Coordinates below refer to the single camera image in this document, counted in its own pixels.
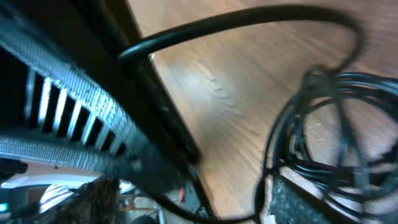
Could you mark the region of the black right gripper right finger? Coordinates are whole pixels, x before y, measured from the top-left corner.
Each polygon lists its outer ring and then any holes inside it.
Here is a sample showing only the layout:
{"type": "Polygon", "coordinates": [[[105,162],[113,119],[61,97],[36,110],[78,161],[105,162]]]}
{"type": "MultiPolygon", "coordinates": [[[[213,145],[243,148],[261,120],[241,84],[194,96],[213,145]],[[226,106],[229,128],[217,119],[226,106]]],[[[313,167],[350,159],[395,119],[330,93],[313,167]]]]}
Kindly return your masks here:
{"type": "Polygon", "coordinates": [[[274,177],[269,213],[276,223],[356,224],[284,176],[274,177]]]}

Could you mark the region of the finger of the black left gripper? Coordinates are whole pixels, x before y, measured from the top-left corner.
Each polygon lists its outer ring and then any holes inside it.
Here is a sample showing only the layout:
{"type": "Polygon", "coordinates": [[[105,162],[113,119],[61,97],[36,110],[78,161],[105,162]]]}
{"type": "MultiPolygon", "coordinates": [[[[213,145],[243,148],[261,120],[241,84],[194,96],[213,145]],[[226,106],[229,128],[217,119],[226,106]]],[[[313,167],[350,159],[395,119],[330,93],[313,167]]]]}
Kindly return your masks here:
{"type": "Polygon", "coordinates": [[[184,156],[75,6],[1,7],[1,157],[88,170],[145,192],[185,185],[184,156]]]}
{"type": "MultiPolygon", "coordinates": [[[[112,57],[117,58],[142,39],[142,32],[127,1],[74,0],[73,4],[112,57]]],[[[198,163],[201,152],[149,56],[124,63],[122,68],[126,69],[125,76],[137,86],[138,92],[149,103],[180,152],[190,163],[198,163]]]]}

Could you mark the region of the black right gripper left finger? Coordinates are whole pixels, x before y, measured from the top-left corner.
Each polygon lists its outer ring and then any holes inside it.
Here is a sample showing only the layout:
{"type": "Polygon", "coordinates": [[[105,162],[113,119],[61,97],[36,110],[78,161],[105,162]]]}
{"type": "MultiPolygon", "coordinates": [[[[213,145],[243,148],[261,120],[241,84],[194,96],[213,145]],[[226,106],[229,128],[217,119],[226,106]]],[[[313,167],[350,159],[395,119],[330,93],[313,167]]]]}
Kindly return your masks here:
{"type": "Polygon", "coordinates": [[[41,223],[114,223],[119,210],[119,179],[100,177],[40,216],[41,223]]]}

